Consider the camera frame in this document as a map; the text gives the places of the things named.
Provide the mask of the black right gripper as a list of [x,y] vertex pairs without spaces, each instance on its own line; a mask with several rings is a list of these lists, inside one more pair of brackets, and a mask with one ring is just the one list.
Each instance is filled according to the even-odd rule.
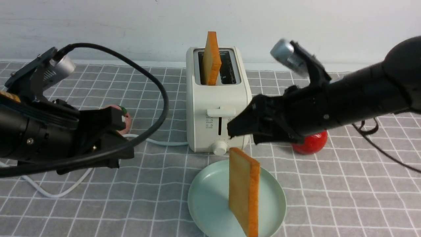
[[282,96],[258,94],[227,124],[230,138],[253,135],[254,144],[302,144],[304,138],[331,129],[333,111],[329,85],[298,88]]

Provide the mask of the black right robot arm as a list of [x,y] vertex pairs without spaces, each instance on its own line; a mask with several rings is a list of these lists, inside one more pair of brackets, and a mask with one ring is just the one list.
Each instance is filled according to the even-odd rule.
[[288,87],[281,96],[256,95],[227,124],[230,138],[252,135],[255,144],[301,144],[305,137],[385,114],[421,108],[421,39],[396,45],[377,64],[331,82],[321,62],[295,41],[280,39],[272,57],[302,77],[308,86]]

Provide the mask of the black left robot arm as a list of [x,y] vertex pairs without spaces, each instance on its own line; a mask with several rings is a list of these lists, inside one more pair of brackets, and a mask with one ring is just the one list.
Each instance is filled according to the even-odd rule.
[[63,100],[55,100],[54,105],[70,109],[78,118],[73,130],[34,120],[7,108],[7,104],[29,104],[13,93],[1,92],[1,158],[16,160],[19,167],[73,160],[127,142],[119,133],[125,127],[125,117],[116,107],[80,111]]

